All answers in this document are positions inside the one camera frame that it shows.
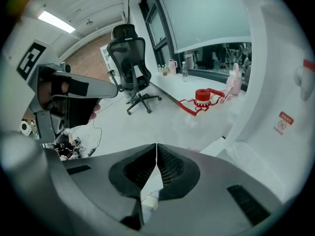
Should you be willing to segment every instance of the red sticker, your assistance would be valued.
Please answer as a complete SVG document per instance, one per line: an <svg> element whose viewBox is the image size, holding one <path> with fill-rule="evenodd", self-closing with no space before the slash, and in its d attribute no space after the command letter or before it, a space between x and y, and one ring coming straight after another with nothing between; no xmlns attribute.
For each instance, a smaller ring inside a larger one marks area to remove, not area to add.
<svg viewBox="0 0 315 236"><path fill-rule="evenodd" d="M280 116L280 118L282 118L283 120L285 120L287 123L289 123L290 125L292 125L293 124L293 122L294 122L294 119L293 118L291 118L290 116L288 116L286 113L284 113L284 112L281 112L280 114L279 114L279 116Z"/></svg>

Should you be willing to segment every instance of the pink bottle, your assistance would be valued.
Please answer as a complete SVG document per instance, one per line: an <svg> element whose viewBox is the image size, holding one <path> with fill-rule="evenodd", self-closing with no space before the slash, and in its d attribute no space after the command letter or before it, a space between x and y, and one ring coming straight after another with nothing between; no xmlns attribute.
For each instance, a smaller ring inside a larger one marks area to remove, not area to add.
<svg viewBox="0 0 315 236"><path fill-rule="evenodd" d="M238 95L241 91L242 76L238 69L238 63L234 63L233 71L230 71L230 76L226 81L226 90L230 90L233 87L231 94Z"/></svg>
<svg viewBox="0 0 315 236"><path fill-rule="evenodd" d="M177 62L171 59L169 61L169 72L171 75L176 75L176 67L177 67Z"/></svg>

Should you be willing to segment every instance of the chair armrest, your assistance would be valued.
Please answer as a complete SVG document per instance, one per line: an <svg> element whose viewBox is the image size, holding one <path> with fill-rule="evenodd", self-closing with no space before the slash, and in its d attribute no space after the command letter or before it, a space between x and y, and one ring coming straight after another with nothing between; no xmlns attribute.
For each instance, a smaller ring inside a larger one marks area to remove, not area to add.
<svg viewBox="0 0 315 236"><path fill-rule="evenodd" d="M112 77L112 79L113 79L115 85L118 87L118 91L119 91L119 92L125 91L125 90L122 89L121 85L118 85L118 84L117 84L117 81L116 81L115 76L114 76L114 72L115 72L114 70L110 70L109 72L107 72L107 74L109 74L109 75Z"/></svg>

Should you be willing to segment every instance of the warning label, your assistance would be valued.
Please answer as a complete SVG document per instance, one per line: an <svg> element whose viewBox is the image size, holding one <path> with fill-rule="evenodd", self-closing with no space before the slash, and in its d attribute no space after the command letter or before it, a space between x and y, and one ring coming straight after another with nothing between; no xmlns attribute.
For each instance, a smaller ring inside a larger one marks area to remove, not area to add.
<svg viewBox="0 0 315 236"><path fill-rule="evenodd" d="M288 116L284 112L280 112L279 117L281 118L278 122L277 126L274 126L274 130L280 134L283 135L284 130L286 129L287 125L292 125L294 122L294 119Z"/></svg>
<svg viewBox="0 0 315 236"><path fill-rule="evenodd" d="M287 123L289 123L290 125L292 125L293 124L293 122L294 122L294 120L290 117L290 116L288 116L286 113L284 113L284 112L281 112L280 114L279 114L279 116L280 116L280 118L282 118L283 120L285 120Z"/></svg>

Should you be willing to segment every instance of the brick wall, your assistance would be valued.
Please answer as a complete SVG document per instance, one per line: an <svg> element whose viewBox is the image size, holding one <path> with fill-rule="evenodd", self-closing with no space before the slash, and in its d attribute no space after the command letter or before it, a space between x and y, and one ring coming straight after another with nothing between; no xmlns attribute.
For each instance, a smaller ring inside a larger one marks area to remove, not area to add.
<svg viewBox="0 0 315 236"><path fill-rule="evenodd" d="M103 35L69 56L65 62L71 66L71 73L110 81L107 75L108 69L100 52L100 47L107 45L110 41L110 34Z"/></svg>

